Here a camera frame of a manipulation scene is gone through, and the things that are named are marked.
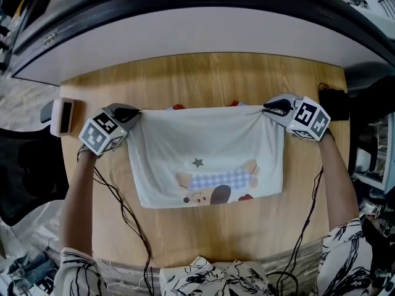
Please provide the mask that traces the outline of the person's right forearm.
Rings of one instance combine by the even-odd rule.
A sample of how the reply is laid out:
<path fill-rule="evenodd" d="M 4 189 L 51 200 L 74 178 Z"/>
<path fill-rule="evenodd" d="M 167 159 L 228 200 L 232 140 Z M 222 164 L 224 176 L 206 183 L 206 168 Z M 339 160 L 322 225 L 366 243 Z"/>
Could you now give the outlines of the person's right forearm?
<path fill-rule="evenodd" d="M 359 217 L 356 191 L 343 158 L 330 133 L 318 142 L 325 179 L 326 205 L 329 229 Z"/>

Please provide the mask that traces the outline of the person's left forearm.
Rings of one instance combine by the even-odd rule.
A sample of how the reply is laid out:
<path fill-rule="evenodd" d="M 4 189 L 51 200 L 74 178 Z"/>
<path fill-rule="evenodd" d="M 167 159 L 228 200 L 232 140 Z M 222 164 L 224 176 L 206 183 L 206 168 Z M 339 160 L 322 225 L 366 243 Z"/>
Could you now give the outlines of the person's left forearm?
<path fill-rule="evenodd" d="M 60 244 L 92 255 L 93 175 L 97 156 L 90 150 L 80 153 L 61 210 Z"/>

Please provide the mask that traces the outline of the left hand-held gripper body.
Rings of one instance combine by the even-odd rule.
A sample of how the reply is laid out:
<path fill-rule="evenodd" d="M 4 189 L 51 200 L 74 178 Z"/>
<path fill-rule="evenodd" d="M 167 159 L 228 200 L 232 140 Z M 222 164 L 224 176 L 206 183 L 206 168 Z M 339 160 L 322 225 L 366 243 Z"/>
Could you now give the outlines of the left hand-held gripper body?
<path fill-rule="evenodd" d="M 120 121 L 118 109 L 128 109 L 126 104 L 111 104 L 98 109 L 88 118 L 81 130 L 79 140 L 96 156 L 114 150 L 128 134 L 125 123 Z"/>

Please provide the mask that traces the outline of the white desk partition black rim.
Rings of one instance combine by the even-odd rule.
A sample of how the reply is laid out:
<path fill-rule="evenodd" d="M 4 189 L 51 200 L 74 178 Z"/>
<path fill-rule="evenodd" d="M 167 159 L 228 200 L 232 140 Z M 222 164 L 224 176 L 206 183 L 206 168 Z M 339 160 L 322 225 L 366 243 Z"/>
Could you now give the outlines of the white desk partition black rim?
<path fill-rule="evenodd" d="M 36 1 L 8 74 L 58 86 L 125 62 L 236 52 L 395 70 L 395 40 L 342 0 Z"/>

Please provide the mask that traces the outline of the black mesh office chair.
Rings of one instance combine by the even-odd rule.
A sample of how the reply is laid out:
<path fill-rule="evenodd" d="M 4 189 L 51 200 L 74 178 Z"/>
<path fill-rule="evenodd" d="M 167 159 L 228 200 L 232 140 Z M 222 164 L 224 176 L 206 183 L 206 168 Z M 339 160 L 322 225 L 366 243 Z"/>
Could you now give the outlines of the black mesh office chair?
<path fill-rule="evenodd" d="M 68 189 L 61 138 L 49 126 L 29 132 L 0 128 L 0 219 L 6 225 L 65 199 Z"/>

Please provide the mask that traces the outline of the white shirt with blue sleeves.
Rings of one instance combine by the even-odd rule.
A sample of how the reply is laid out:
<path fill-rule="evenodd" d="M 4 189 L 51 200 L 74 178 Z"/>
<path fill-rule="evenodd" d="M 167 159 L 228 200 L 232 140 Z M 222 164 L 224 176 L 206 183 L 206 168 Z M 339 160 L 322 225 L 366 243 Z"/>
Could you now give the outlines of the white shirt with blue sleeves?
<path fill-rule="evenodd" d="M 260 105 L 144 110 L 128 136 L 144 208 L 230 204 L 283 189 L 285 131 Z"/>

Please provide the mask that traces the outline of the black pouch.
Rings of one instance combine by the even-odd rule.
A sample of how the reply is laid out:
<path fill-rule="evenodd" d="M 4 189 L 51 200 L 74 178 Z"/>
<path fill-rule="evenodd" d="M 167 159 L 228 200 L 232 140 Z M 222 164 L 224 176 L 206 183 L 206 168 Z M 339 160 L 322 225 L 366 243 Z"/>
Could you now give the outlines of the black pouch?
<path fill-rule="evenodd" d="M 350 114 L 350 97 L 347 92 L 329 87 L 325 83 L 318 86 L 319 103 L 332 121 L 346 121 Z"/>

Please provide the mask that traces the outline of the black office chair with headrest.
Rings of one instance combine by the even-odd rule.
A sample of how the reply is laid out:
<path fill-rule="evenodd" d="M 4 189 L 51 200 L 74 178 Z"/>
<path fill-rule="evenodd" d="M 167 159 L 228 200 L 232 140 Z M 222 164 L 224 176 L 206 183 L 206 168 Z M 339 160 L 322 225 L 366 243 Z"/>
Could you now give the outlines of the black office chair with headrest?
<path fill-rule="evenodd" d="M 42 124 L 51 121 L 52 118 L 52 110 L 53 110 L 54 100 L 48 102 L 41 110 L 40 110 L 40 122 Z"/>

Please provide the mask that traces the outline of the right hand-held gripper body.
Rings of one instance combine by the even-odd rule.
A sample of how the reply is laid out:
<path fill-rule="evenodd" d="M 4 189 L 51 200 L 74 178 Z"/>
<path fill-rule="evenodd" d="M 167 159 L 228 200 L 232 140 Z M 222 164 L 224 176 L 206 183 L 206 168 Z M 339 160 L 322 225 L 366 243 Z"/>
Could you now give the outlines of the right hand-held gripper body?
<path fill-rule="evenodd" d="M 321 105 L 307 96 L 298 97 L 286 131 L 301 139 L 320 141 L 330 121 Z"/>

